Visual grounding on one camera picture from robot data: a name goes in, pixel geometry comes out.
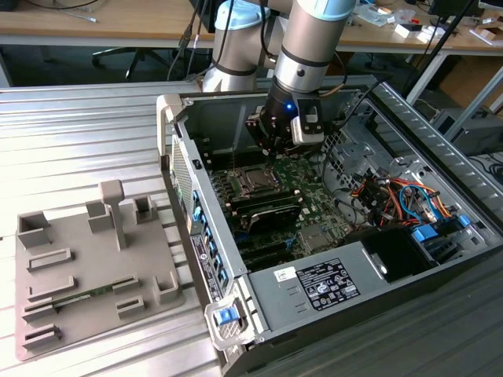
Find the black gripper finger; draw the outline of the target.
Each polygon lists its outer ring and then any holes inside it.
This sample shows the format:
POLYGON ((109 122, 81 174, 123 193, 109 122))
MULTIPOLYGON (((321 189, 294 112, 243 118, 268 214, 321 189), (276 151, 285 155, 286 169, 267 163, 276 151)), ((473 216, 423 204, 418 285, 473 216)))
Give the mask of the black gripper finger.
POLYGON ((245 126, 263 154, 266 157, 273 157, 273 139, 270 136, 270 132, 266 129, 263 112, 250 114, 245 120, 245 126))
POLYGON ((300 146, 295 145, 290 138, 275 137, 273 139, 273 156, 290 156, 299 151, 300 146))

